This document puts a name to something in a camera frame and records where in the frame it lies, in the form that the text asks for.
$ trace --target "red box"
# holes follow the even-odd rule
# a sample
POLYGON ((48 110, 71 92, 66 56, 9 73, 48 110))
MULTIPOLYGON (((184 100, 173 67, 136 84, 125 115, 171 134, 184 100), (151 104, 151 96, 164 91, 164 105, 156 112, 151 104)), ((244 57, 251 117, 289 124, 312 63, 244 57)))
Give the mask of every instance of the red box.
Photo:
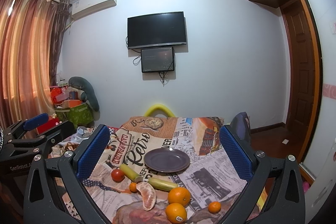
POLYGON ((37 133, 38 134, 42 134, 44 132, 46 132, 47 130, 49 130, 50 128, 53 128, 54 126, 59 124, 59 119, 56 118, 51 118, 49 117, 49 121, 40 125, 39 127, 37 127, 37 133))

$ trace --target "air conditioner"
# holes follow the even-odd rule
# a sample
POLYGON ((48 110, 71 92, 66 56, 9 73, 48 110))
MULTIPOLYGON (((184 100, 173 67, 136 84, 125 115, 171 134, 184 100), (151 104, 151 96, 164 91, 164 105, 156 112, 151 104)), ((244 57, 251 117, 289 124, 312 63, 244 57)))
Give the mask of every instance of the air conditioner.
POLYGON ((79 0, 72 5, 72 18, 77 20, 117 5, 117 0, 79 0))

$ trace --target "wooden door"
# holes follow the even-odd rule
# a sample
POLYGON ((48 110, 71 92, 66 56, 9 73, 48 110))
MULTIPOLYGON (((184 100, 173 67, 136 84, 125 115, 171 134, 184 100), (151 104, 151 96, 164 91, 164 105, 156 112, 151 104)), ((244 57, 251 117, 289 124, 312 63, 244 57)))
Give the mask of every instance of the wooden door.
POLYGON ((304 139, 314 100, 315 63, 310 30, 301 2, 283 9, 289 35, 291 95, 286 127, 304 139))

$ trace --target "screw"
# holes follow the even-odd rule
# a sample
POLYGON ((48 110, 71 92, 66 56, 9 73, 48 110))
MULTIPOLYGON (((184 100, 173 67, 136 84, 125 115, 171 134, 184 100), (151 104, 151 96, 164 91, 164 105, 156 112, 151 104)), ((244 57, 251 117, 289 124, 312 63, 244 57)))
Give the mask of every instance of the screw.
POLYGON ((259 157, 259 158, 263 158, 265 156, 265 152, 264 151, 257 151, 256 152, 256 155, 259 157))
POLYGON ((41 156, 40 154, 36 155, 36 156, 34 157, 34 161, 38 161, 38 160, 40 160, 41 157, 42 157, 42 156, 41 156))
POLYGON ((72 154, 73 154, 73 152, 72 152, 71 150, 66 151, 66 152, 64 153, 64 157, 66 157, 66 158, 70 158, 70 157, 72 156, 72 154))
POLYGON ((295 161, 295 157, 294 157, 293 155, 288 155, 288 159, 289 159, 290 161, 295 161))

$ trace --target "green vegetable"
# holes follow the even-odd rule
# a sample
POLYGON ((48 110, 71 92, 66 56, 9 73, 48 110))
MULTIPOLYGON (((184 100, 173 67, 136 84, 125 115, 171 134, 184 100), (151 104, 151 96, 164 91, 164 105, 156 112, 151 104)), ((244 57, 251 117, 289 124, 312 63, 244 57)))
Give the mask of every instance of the green vegetable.
POLYGON ((174 189, 179 186, 176 183, 155 178, 149 178, 148 183, 158 190, 167 192, 170 192, 171 189, 174 189))
POLYGON ((130 180, 136 183, 143 181, 142 176, 140 176, 137 172, 128 167, 128 165, 121 164, 119 169, 123 171, 125 173, 125 176, 127 176, 130 180))

